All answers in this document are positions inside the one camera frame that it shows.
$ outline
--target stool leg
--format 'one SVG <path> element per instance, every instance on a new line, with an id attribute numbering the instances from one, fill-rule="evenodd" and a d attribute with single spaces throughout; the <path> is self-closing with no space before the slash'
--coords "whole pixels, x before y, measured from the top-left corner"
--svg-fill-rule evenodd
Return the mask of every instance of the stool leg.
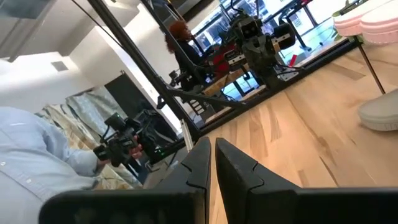
<path id="1" fill-rule="evenodd" d="M 369 61 L 368 56 L 366 55 L 361 42 L 358 40 L 358 38 L 356 36 L 354 36 L 354 41 L 357 43 L 359 51 L 361 52 L 363 59 L 365 59 L 366 65 L 368 66 L 369 70 L 371 71 L 374 81 L 376 81 L 376 84 L 379 87 L 381 93 L 386 94 L 386 91 L 384 91 L 384 88 L 381 85 L 379 77 L 377 77 L 376 72 L 374 71 L 373 66 L 371 65 L 371 62 Z"/>

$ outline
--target black stand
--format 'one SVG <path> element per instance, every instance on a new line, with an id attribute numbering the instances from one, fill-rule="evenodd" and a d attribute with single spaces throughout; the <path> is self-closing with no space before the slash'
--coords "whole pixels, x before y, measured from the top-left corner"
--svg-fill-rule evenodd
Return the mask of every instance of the black stand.
<path id="1" fill-rule="evenodd" d="M 359 2 L 360 2 L 360 0 L 356 0 L 355 2 L 352 2 L 348 6 L 344 7 L 342 10 L 340 10 L 340 15 L 342 16 L 342 15 L 346 14 L 348 9 L 350 9 L 355 4 L 358 4 Z M 371 62 L 369 61 L 368 56 L 366 55 L 365 50 L 362 47 L 362 43 L 358 40 L 358 37 L 356 35 L 354 36 L 354 42 L 357 45 L 357 47 L 359 48 L 359 51 L 361 52 L 361 55 L 366 62 L 366 65 L 368 66 L 369 70 L 371 71 L 374 81 L 376 82 L 377 86 L 379 87 L 380 92 L 382 94 L 386 94 L 386 91 L 384 91 L 384 88 L 381 85 L 379 77 L 377 77 L 376 72 L 374 71 L 373 66 L 371 65 Z"/>
<path id="2" fill-rule="evenodd" d="M 364 59 L 365 62 L 366 62 L 366 65 L 368 66 L 369 70 L 371 71 L 372 76 L 373 76 L 373 78 L 374 78 L 374 81 L 376 82 L 377 86 L 379 87 L 380 92 L 381 92 L 382 94 L 386 94 L 386 91 L 384 90 L 383 86 L 381 85 L 381 82 L 380 82 L 380 80 L 379 80 L 379 77 L 377 77 L 376 72 L 374 71 L 371 62 L 369 61 L 368 56 L 366 55 L 365 50 L 364 50 L 363 47 L 362 47 L 362 43 L 358 40 L 358 37 L 357 37 L 357 36 L 354 36 L 354 41 L 355 41 L 356 44 L 358 45 L 359 51 L 361 52 L 361 55 L 362 55 L 363 59 Z"/>

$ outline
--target person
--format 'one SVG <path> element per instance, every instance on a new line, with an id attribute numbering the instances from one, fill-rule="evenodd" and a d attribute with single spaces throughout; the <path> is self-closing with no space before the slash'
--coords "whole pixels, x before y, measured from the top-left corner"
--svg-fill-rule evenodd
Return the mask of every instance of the person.
<path id="1" fill-rule="evenodd" d="M 141 156 L 142 147 L 131 149 Z M 93 151 L 70 149 L 38 116 L 0 107 L 0 223 L 37 223 L 41 206 L 69 190 L 91 190 L 105 164 Z"/>
<path id="2" fill-rule="evenodd" d="M 198 52 L 189 44 L 189 42 L 193 39 L 193 36 L 190 30 L 188 29 L 187 23 L 185 21 L 175 21 L 169 27 L 169 31 L 173 35 L 175 40 L 178 42 L 182 50 L 185 52 L 185 54 L 188 56 L 188 58 L 195 65 L 201 66 L 201 67 L 196 67 L 195 69 L 198 71 L 199 76 L 201 76 L 203 80 L 206 80 L 207 73 L 206 70 L 203 69 L 205 60 L 201 58 Z M 170 38 L 167 35 L 165 35 L 165 41 L 169 52 L 171 54 L 174 54 L 181 72 L 190 72 L 189 67 L 183 60 L 183 56 L 175 52 L 172 40 L 170 40 Z M 184 91 L 190 91 L 193 89 L 195 85 L 200 85 L 201 80 L 198 80 L 195 76 L 192 77 L 193 77 L 192 82 L 188 82 L 187 80 L 182 80 L 181 87 Z"/>

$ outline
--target camera equipment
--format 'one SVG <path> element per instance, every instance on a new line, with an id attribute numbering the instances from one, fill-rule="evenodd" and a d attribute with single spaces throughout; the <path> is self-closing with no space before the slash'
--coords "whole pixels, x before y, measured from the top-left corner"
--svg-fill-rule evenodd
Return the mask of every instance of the camera equipment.
<path id="1" fill-rule="evenodd" d="M 115 113 L 105 121 L 105 124 L 108 128 L 101 137 L 102 145 L 96 147 L 94 153 L 101 161 L 110 159 L 112 166 L 118 167 L 123 164 L 130 172 L 132 172 L 131 168 L 140 172 L 142 167 L 130 155 L 131 149 L 141 144 L 150 162 L 156 163 L 168 156 L 166 151 L 174 147 L 171 143 L 168 147 L 160 147 L 156 144 L 155 136 L 146 131 L 138 119 L 123 119 L 118 113 Z M 109 128 L 114 129 L 115 132 L 106 137 Z"/>
<path id="2" fill-rule="evenodd" d="M 255 76 L 268 87 L 286 81 L 286 78 L 278 79 L 278 75 L 298 74 L 294 69 L 283 68 L 279 73 L 274 69 L 279 64 L 275 55 L 295 43 L 290 24 L 281 24 L 274 28 L 273 34 L 264 34 L 261 19 L 249 16 L 241 9 L 237 12 L 230 22 L 231 28 L 220 34 L 223 39 L 221 47 L 210 56 L 214 70 L 232 72 L 248 63 Z"/>

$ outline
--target air vent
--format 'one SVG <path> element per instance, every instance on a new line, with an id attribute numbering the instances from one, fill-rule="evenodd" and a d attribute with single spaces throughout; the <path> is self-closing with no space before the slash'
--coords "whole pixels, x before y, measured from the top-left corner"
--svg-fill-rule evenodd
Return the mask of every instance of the air vent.
<path id="1" fill-rule="evenodd" d="M 62 62 L 51 62 L 52 66 L 54 66 L 55 69 L 57 69 L 58 72 L 66 71 L 68 70 L 68 67 Z"/>

